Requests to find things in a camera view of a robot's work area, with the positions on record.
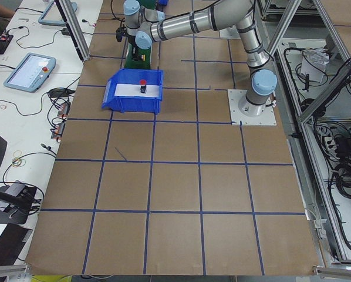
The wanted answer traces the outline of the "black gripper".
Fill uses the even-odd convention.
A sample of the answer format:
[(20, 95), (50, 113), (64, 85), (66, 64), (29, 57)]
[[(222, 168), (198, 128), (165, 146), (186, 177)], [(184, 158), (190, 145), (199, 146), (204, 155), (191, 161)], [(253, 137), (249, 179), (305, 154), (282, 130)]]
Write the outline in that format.
[(147, 50), (140, 49), (136, 45), (130, 45), (131, 46), (131, 60), (135, 62), (145, 62), (147, 59)]

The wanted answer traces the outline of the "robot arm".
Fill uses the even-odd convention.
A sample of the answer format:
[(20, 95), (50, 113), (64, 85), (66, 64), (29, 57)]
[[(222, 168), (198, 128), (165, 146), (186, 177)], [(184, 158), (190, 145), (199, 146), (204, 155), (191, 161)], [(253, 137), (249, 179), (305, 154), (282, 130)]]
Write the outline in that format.
[(251, 72), (246, 102), (250, 106), (263, 106), (275, 90), (277, 77), (266, 68), (271, 55), (257, 30), (255, 1), (215, 1), (203, 9), (169, 18), (164, 12), (148, 9), (139, 1), (125, 1), (123, 11), (124, 24), (117, 29), (116, 39), (121, 41), (127, 37), (133, 47), (142, 50), (150, 49), (155, 42), (235, 26)]

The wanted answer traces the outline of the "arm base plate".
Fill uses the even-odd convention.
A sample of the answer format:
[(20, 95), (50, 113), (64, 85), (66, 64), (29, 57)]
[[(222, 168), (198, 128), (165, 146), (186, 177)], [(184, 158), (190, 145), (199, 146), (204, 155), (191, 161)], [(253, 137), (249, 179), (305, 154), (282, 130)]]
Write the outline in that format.
[(241, 39), (235, 25), (220, 30), (219, 34), (221, 39)]
[(232, 125), (276, 126), (274, 107), (268, 98), (263, 105), (252, 105), (247, 101), (246, 89), (228, 89), (229, 111)]

